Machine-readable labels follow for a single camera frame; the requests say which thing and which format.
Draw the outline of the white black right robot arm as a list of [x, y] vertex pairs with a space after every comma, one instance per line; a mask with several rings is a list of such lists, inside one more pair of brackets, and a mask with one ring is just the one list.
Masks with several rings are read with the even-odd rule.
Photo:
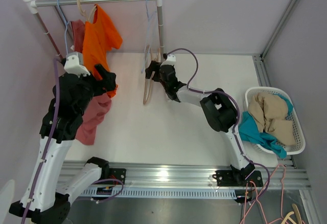
[[225, 175], [221, 171], [216, 171], [213, 178], [216, 179], [217, 185], [244, 186], [249, 182], [255, 166], [247, 157], [238, 135], [240, 111], [233, 104], [233, 98], [220, 88], [206, 92], [187, 87], [177, 79], [174, 65], [169, 61], [163, 63], [151, 61], [145, 73], [146, 79], [159, 82], [163, 86], [170, 100], [199, 106], [210, 128], [225, 133], [231, 169], [227, 170]]

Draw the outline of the teal t shirt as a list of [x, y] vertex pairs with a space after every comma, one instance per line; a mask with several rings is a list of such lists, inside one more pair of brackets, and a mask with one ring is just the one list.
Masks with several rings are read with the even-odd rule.
[[[289, 109], [293, 110], [293, 105], [287, 98], [283, 97], [282, 95], [278, 96], [285, 99], [288, 103]], [[287, 155], [283, 148], [285, 145], [278, 142], [274, 136], [269, 135], [266, 132], [258, 131], [254, 118], [249, 114], [248, 110], [243, 112], [242, 122], [239, 125], [239, 133], [243, 141], [260, 145], [263, 148], [275, 153], [279, 158], [285, 158]]]

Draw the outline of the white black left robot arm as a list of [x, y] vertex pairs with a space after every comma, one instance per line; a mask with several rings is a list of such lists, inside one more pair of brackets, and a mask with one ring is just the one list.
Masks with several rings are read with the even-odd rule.
[[90, 101], [116, 87], [115, 73], [101, 64], [96, 64], [95, 69], [101, 76], [99, 80], [93, 74], [56, 76], [54, 98], [42, 119], [39, 154], [31, 181], [21, 200], [9, 207], [9, 213], [22, 222], [29, 218], [33, 223], [63, 223], [72, 203], [84, 190], [93, 183], [110, 180], [109, 162], [92, 157], [78, 174], [57, 188], [66, 154]]

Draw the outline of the beige t shirt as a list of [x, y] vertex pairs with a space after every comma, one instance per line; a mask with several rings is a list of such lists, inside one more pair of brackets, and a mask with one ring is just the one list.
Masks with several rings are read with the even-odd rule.
[[267, 92], [253, 95], [248, 105], [258, 131], [274, 136], [285, 146], [296, 144], [293, 123], [286, 119], [291, 111], [285, 99]]

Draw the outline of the orange t shirt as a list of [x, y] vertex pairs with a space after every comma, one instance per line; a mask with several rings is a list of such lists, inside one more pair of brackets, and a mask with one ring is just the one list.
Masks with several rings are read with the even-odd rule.
[[85, 23], [82, 54], [84, 66], [97, 80], [101, 80], [95, 65], [101, 64], [109, 72], [107, 52], [119, 49], [123, 40], [107, 13], [97, 4], [95, 7], [93, 22]]

